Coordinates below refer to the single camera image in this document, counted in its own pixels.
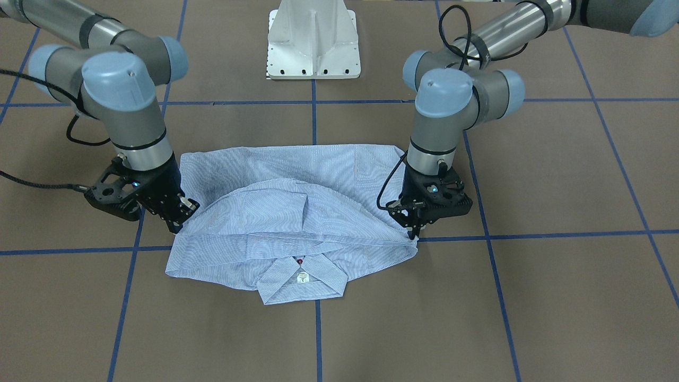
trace shirt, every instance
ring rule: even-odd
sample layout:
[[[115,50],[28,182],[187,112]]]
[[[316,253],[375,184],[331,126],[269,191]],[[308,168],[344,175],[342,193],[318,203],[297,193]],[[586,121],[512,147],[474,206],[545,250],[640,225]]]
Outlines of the shirt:
[[[417,253],[375,205],[401,154],[315,145],[182,155],[182,188],[205,207],[175,237],[166,273],[258,290],[265,305],[343,296],[348,281]],[[399,169],[385,201],[402,180]]]

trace blue tape line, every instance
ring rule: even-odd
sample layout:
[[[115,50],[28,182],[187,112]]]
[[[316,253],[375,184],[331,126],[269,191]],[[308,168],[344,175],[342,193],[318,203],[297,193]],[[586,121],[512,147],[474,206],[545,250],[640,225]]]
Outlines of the blue tape line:
[[[311,80],[311,142],[315,145],[317,142],[317,132],[316,132],[316,80]]]
[[[177,30],[177,41],[181,41],[181,32],[184,30],[184,17],[186,17],[186,5],[188,0],[184,0],[181,6],[181,16],[179,18],[179,29]],[[168,108],[168,99],[170,98],[170,89],[172,88],[172,82],[165,86],[165,95],[163,97],[162,106],[160,107],[160,113],[163,118],[165,117],[165,111]]]
[[[485,240],[485,236],[420,237],[418,241],[424,243],[436,243],[440,241],[478,241],[478,240]]]
[[[524,102],[591,102],[591,98],[527,98]]]
[[[181,8],[181,17],[179,19],[179,30],[177,31],[177,41],[181,40],[181,31],[184,25],[184,17],[186,16],[186,6],[187,1],[184,0]],[[167,100],[170,96],[170,85],[168,84],[165,88],[164,105],[162,106],[161,114],[165,116],[165,111],[167,109]],[[128,301],[130,298],[130,289],[132,288],[132,277],[134,276],[134,266],[136,265],[136,255],[139,252],[139,242],[141,241],[141,233],[144,229],[144,215],[145,210],[141,211],[141,218],[139,219],[139,227],[136,230],[136,237],[134,238],[134,251],[132,252],[132,258],[130,259],[130,270],[128,271],[128,280],[125,286],[125,294],[123,296],[123,305],[120,309],[120,320],[118,321],[118,330],[115,334],[115,342],[113,344],[113,354],[111,355],[111,367],[109,368],[109,378],[108,382],[113,382],[113,375],[115,374],[115,365],[118,359],[118,349],[120,348],[120,339],[123,334],[123,326],[125,325],[125,315],[127,313]]]
[[[341,105],[345,103],[415,103],[414,99],[336,99],[326,101],[316,101],[316,103]]]
[[[139,247],[137,248],[140,252],[153,252],[153,251],[170,251],[172,250],[171,245],[152,245],[149,247]]]
[[[112,254],[115,252],[133,251],[134,247],[108,248],[64,248],[64,249],[17,249],[0,251],[0,256],[30,256],[30,255],[59,255],[59,254]]]
[[[167,101],[169,106],[189,105],[311,105],[312,101]]]
[[[677,102],[679,98],[596,98],[598,102]]]
[[[139,226],[136,229],[136,236],[134,238],[134,250],[130,259],[130,268],[128,269],[128,279],[125,284],[125,293],[123,294],[123,304],[120,308],[120,318],[118,319],[118,329],[115,332],[115,341],[113,342],[113,353],[111,354],[111,365],[109,367],[108,382],[113,382],[113,375],[115,374],[115,365],[118,361],[118,350],[120,349],[120,340],[123,335],[123,326],[125,325],[125,315],[127,314],[128,301],[130,300],[130,289],[132,289],[132,278],[134,277],[134,267],[136,265],[136,255],[139,250],[139,241],[141,240],[141,231],[144,226],[144,214],[142,209],[141,218],[139,219]]]
[[[26,54],[24,55],[24,59],[21,61],[21,66],[19,66],[19,73],[24,72],[24,68],[26,68],[26,64],[29,61],[29,57],[31,56],[31,51],[33,51],[33,46],[35,45],[35,41],[38,40],[38,34],[40,34],[40,28],[35,29],[35,33],[33,33],[33,38],[31,39],[31,43],[29,44],[29,48],[26,50]],[[9,109],[9,104],[12,102],[12,97],[14,97],[14,92],[16,92],[16,87],[19,85],[19,77],[14,78],[14,83],[12,84],[12,89],[10,90],[10,94],[7,95],[7,101],[5,101],[5,106],[3,106],[2,111],[0,111],[0,124],[2,124],[2,121],[5,119],[5,115],[7,114],[7,110]]]
[[[8,107],[66,107],[65,103],[10,103]]]
[[[679,230],[651,230],[652,235],[679,235]],[[495,240],[530,240],[530,239],[558,239],[558,238],[578,238],[578,237],[615,237],[615,236],[636,236],[647,235],[643,230],[633,231],[611,231],[611,232],[565,232],[565,233],[536,233],[519,235],[490,235],[490,239]],[[421,242],[436,243],[447,241],[481,241],[485,236],[452,236],[452,237],[422,237]],[[58,254],[108,254],[115,252],[133,251],[134,247],[102,247],[102,248],[59,248],[59,249],[13,249],[0,251],[0,256],[32,256],[32,255],[58,255]],[[139,252],[170,251],[171,245],[150,245],[139,247]]]
[[[648,240],[650,241],[651,247],[653,247],[653,251],[655,252],[655,257],[658,259],[658,263],[660,264],[660,268],[663,271],[663,274],[665,275],[665,280],[667,281],[667,285],[669,286],[669,290],[672,293],[672,297],[674,297],[674,302],[679,308],[679,295],[677,295],[676,288],[674,287],[674,283],[672,283],[672,278],[670,278],[669,273],[667,272],[667,268],[665,267],[665,262],[663,261],[663,257],[660,254],[660,251],[658,250],[658,247],[655,245],[655,240],[653,239],[653,234],[651,233],[651,230],[648,226],[648,222],[646,221],[646,217],[644,216],[644,212],[641,209],[641,204],[639,203],[639,200],[636,197],[636,193],[634,192],[634,189],[632,188],[632,184],[629,180],[629,177],[627,176],[627,171],[625,170],[625,166],[623,165],[623,161],[620,158],[620,154],[618,153],[618,149],[615,147],[615,142],[613,141],[613,137],[610,134],[610,131],[608,130],[608,125],[606,123],[606,120],[604,119],[604,114],[601,111],[601,108],[599,107],[599,103],[594,95],[594,91],[592,90],[591,84],[589,83],[589,80],[587,79],[587,74],[585,73],[585,68],[583,67],[582,62],[580,61],[580,57],[578,56],[578,52],[575,50],[575,45],[573,45],[573,41],[570,38],[570,35],[568,34],[568,30],[564,28],[564,33],[566,34],[566,39],[568,40],[568,45],[570,46],[571,51],[573,52],[573,55],[575,56],[575,61],[578,63],[578,67],[580,68],[580,72],[583,75],[583,78],[585,79],[585,84],[587,85],[587,89],[589,91],[589,94],[591,95],[592,102],[594,102],[594,107],[596,108],[597,114],[599,115],[599,119],[601,120],[601,124],[604,127],[604,132],[606,133],[606,137],[608,138],[608,142],[610,144],[610,148],[613,150],[613,155],[615,155],[615,160],[618,162],[618,166],[620,167],[620,171],[623,174],[623,177],[625,178],[625,183],[627,184],[627,189],[629,190],[629,193],[632,196],[632,200],[634,201],[634,205],[636,206],[637,212],[639,213],[639,217],[641,218],[641,221],[644,225],[644,228],[646,230],[646,234],[648,235]]]
[[[599,98],[599,102],[677,102],[679,98]],[[528,98],[524,102],[591,102],[591,98]],[[314,101],[269,100],[269,101],[158,101],[160,106],[190,105],[312,105]],[[383,103],[415,103],[414,99],[336,99],[316,100],[317,105],[357,105]],[[66,103],[0,103],[0,107],[70,107]]]
[[[476,198],[479,204],[479,213],[481,215],[481,223],[483,224],[483,233],[485,234],[485,244],[488,247],[488,256],[490,257],[490,265],[493,269],[493,278],[495,279],[495,288],[497,289],[498,299],[500,301],[500,311],[502,312],[502,320],[504,322],[504,331],[507,335],[507,343],[509,344],[509,353],[511,354],[511,361],[514,365],[514,375],[516,376],[516,381],[521,382],[521,371],[519,370],[519,362],[516,356],[516,350],[514,348],[514,339],[511,334],[511,327],[509,326],[509,316],[507,315],[507,308],[504,304],[504,295],[502,293],[502,285],[500,284],[500,275],[498,274],[498,267],[495,263],[495,254],[493,252],[493,245],[491,242],[491,236],[488,232],[488,223],[485,219],[485,212],[483,210],[483,201],[481,199],[481,191],[479,189],[479,182],[476,177],[476,169],[474,168],[474,160],[471,156],[471,148],[469,147],[469,139],[467,138],[466,131],[462,132],[462,137],[464,138],[464,147],[467,151],[467,156],[469,157],[469,169],[471,171],[471,178],[474,181],[474,187],[476,188]]]
[[[320,300],[316,300],[316,380],[323,382],[323,353],[320,339]]]

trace clothing label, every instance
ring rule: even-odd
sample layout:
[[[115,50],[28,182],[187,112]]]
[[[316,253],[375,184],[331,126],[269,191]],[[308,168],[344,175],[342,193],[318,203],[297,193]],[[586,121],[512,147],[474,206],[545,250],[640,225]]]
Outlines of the clothing label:
[[[307,272],[300,272],[297,275],[297,283],[308,283],[309,282],[309,274]]]

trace brown floor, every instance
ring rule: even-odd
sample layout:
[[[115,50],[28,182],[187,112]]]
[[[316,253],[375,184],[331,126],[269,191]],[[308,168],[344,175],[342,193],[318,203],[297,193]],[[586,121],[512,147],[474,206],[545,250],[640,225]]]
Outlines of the brown floor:
[[[167,99],[158,89],[178,154],[406,148],[415,94],[401,67],[441,47],[449,5],[347,1],[362,75],[314,85],[264,78],[279,0],[193,0],[184,14],[179,0],[84,3],[148,35],[181,30],[191,69]],[[479,26],[511,5],[465,7]],[[0,67],[57,41],[0,19]],[[414,259],[343,298],[265,307],[170,278],[161,221],[0,179],[0,381],[679,381],[678,46],[679,27],[655,39],[568,27],[494,64],[521,74],[527,101],[458,150],[471,213],[428,227]],[[68,142],[72,110],[14,83],[0,76],[0,169],[91,183],[113,150]],[[105,135],[91,120],[76,130]]]

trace black cable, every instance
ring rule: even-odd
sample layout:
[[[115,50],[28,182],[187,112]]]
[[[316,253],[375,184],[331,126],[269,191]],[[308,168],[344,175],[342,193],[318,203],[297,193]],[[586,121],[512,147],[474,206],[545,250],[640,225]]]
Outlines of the black cable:
[[[63,94],[64,97],[68,98],[71,102],[73,102],[74,105],[80,104],[80,101],[78,100],[78,98],[74,97],[71,93],[69,93],[66,90],[64,90],[63,88],[60,88],[59,86],[51,84],[47,81],[43,81],[43,80],[36,78],[36,77],[33,77],[31,75],[27,75],[27,74],[19,73],[17,71],[12,71],[12,70],[7,70],[7,69],[0,69],[0,74],[11,75],[11,76],[14,76],[14,77],[19,77],[22,80],[28,80],[28,81],[36,82],[38,84],[41,84],[43,86],[46,86],[50,89],[53,89],[53,90]],[[71,141],[73,143],[78,143],[79,145],[85,145],[85,146],[101,146],[101,145],[105,145],[106,143],[111,141],[110,138],[106,139],[105,141],[101,141],[101,142],[87,142],[87,141],[81,141],[80,139],[73,138],[71,133],[73,132],[73,127],[75,126],[75,123],[78,121],[78,119],[79,119],[78,115],[73,116],[71,123],[69,123],[69,126],[66,129],[66,138],[69,141]]]
[[[499,3],[500,0],[493,0],[493,2]],[[461,10],[462,13],[464,13],[464,18],[466,19],[467,34],[466,34],[466,37],[465,37],[466,44],[464,46],[464,52],[462,50],[460,50],[460,48],[450,45],[448,40],[446,40],[446,38],[445,38],[445,34],[443,33],[443,18],[445,18],[445,15],[453,9]],[[448,9],[446,9],[441,14],[441,17],[439,18],[439,36],[441,37],[441,41],[443,42],[443,45],[445,45],[445,47],[448,48],[448,50],[450,50],[454,54],[457,54],[458,56],[462,57],[462,61],[460,62],[460,68],[459,68],[460,70],[462,70],[462,68],[464,67],[464,61],[465,60],[481,61],[481,59],[478,58],[478,57],[469,56],[469,46],[471,44],[471,35],[472,35],[471,21],[469,19],[469,13],[467,12],[467,10],[464,7],[462,7],[461,5],[451,5],[450,7],[448,7]],[[521,49],[519,49],[518,51],[516,51],[512,54],[508,54],[506,56],[502,56],[502,57],[498,57],[498,58],[491,58],[490,60],[491,61],[501,61],[501,60],[506,60],[508,58],[518,56],[524,50],[526,50],[527,47],[528,47],[528,43],[525,43],[524,46],[521,47]]]
[[[78,143],[79,145],[85,145],[85,146],[101,146],[105,145],[106,143],[111,141],[111,138],[107,138],[104,141],[101,142],[87,142],[87,141],[81,141],[80,139],[73,138],[71,133],[73,132],[73,127],[75,126],[75,123],[78,121],[80,117],[76,114],[73,116],[73,119],[69,123],[69,127],[66,128],[66,138],[73,142],[73,143]]]
[[[0,69],[0,74],[11,75],[11,76],[14,76],[14,77],[19,77],[23,80],[36,82],[38,84],[41,84],[43,86],[46,86],[50,89],[53,89],[53,90],[63,94],[66,98],[71,100],[71,102],[73,102],[75,105],[78,104],[78,100],[73,95],[71,95],[71,93],[67,92],[66,90],[60,88],[57,85],[43,81],[39,78],[30,76],[30,75],[27,75],[27,74],[19,73],[17,71],[7,70],[7,69]],[[69,141],[80,143],[82,145],[90,145],[90,146],[99,146],[99,145],[103,145],[103,144],[110,141],[110,139],[107,139],[106,141],[92,143],[92,142],[85,142],[85,141],[81,141],[79,139],[73,138],[71,136],[71,132],[73,131],[73,127],[75,126],[75,123],[78,121],[78,118],[79,118],[78,115],[73,116],[71,123],[69,124],[68,128],[66,129],[66,138],[68,138]],[[19,179],[19,178],[12,176],[12,175],[10,175],[10,174],[6,173],[5,171],[2,171],[2,170],[0,170],[0,176],[7,178],[8,180],[11,180],[15,183],[21,184],[23,186],[41,188],[43,190],[73,190],[73,191],[76,191],[76,192],[85,193],[90,189],[89,187],[83,186],[81,184],[71,184],[71,183],[66,183],[66,184],[41,184],[41,183],[33,183],[31,181]]]
[[[384,184],[382,185],[382,189],[380,190],[380,193],[378,194],[378,209],[381,209],[382,211],[392,211],[394,210],[393,208],[390,207],[383,207],[380,205],[380,200],[382,199],[382,194],[384,193],[384,190],[386,189],[386,185],[389,184],[389,181],[391,180],[391,177],[394,176],[394,173],[396,173],[396,170],[401,166],[401,163],[403,163],[403,160],[405,160],[406,155],[408,155],[408,150],[406,150],[403,155],[401,155],[401,158],[399,159],[398,163],[396,163],[396,166],[394,166],[394,169],[389,173],[389,176],[386,177],[386,180],[384,181]]]
[[[466,45],[464,46],[464,52],[461,51],[460,48],[450,45],[448,40],[446,40],[446,38],[445,38],[445,34],[443,33],[443,19],[445,18],[445,15],[448,14],[448,12],[455,10],[455,9],[462,11],[462,13],[464,14],[464,19],[466,20],[466,24],[467,24],[467,37],[466,37]],[[464,67],[465,59],[472,59],[472,60],[476,60],[476,61],[481,60],[480,58],[475,58],[475,57],[469,56],[469,46],[471,45],[471,19],[469,18],[469,13],[461,5],[451,5],[445,11],[443,11],[443,13],[441,14],[441,17],[439,18],[439,36],[441,38],[441,41],[443,41],[443,45],[445,45],[445,47],[448,48],[448,50],[450,50],[454,54],[457,54],[458,56],[462,57],[462,60],[460,61],[460,68],[459,68],[460,70],[462,70],[462,68]]]
[[[50,88],[50,89],[52,89],[52,90],[55,90],[55,91],[57,91],[57,92],[63,94],[64,97],[66,97],[66,98],[68,98],[69,100],[71,100],[71,102],[73,102],[73,104],[75,104],[75,105],[78,104],[78,99],[75,98],[71,93],[67,92],[66,90],[60,88],[60,87],[57,86],[57,85],[54,85],[54,84],[51,84],[51,83],[49,83],[49,82],[43,81],[43,80],[41,80],[41,79],[39,79],[39,78],[30,76],[30,75],[27,75],[27,74],[19,73],[19,72],[17,72],[17,71],[7,70],[7,69],[0,69],[0,74],[11,75],[11,76],[14,76],[14,77],[19,77],[19,78],[21,78],[21,79],[23,79],[23,80],[28,80],[28,81],[36,82],[36,83],[38,83],[38,84],[41,84],[42,86],[46,86],[46,87],[48,87],[48,88]]]
[[[84,193],[90,188],[87,186],[83,186],[81,184],[71,184],[71,183],[66,183],[66,184],[41,184],[41,183],[33,183],[31,181],[26,181],[23,179],[19,179],[17,177],[14,177],[5,171],[0,170],[0,176],[5,177],[13,182],[19,183],[23,186],[28,186],[28,187],[34,187],[34,188],[41,188],[43,190],[73,190],[76,192],[81,192]]]
[[[527,47],[528,47],[528,43],[525,43],[524,46],[522,46],[521,49],[519,49],[518,51],[516,51],[516,52],[514,52],[514,53],[512,53],[512,54],[508,54],[508,55],[503,56],[503,57],[492,58],[492,60],[493,60],[493,61],[501,61],[501,60],[506,60],[506,59],[508,59],[508,58],[512,58],[512,57],[514,57],[514,56],[518,56],[518,55],[521,54],[524,50],[526,50]]]

